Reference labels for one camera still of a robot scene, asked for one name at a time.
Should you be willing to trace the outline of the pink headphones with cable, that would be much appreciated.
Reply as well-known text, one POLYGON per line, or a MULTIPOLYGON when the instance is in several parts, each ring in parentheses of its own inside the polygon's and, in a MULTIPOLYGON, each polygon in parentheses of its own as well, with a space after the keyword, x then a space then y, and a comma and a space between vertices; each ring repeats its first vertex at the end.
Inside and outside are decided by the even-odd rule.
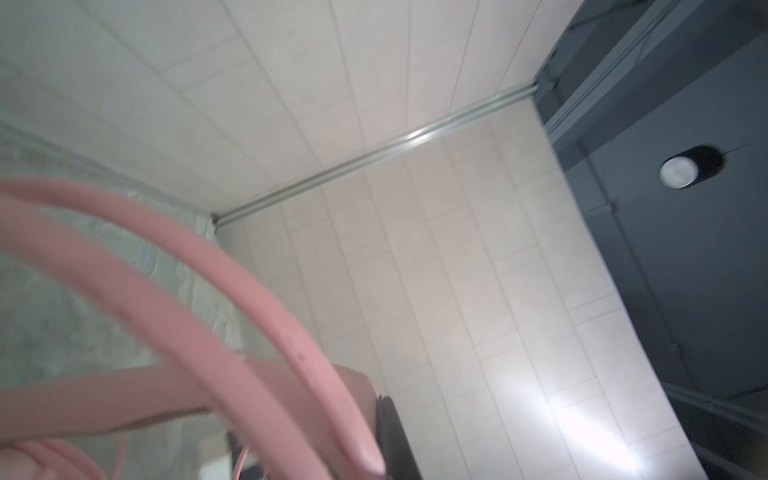
POLYGON ((326 464, 266 384, 202 321, 101 244, 38 211, 63 207, 118 225, 161 247, 216 286, 272 341, 328 422, 356 479, 386 464, 351 392, 304 326, 245 268, 185 225, 86 184, 10 178, 1 183, 1 244, 74 287, 200 388, 281 479, 324 479, 326 464))

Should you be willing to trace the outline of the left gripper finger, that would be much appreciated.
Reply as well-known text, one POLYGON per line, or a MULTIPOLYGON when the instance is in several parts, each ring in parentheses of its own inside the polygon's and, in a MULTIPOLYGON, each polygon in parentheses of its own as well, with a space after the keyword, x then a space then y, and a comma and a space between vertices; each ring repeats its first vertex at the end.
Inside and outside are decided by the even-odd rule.
POLYGON ((387 479, 422 479, 394 401, 389 396, 380 396, 376 402, 376 440, 387 468, 387 479))

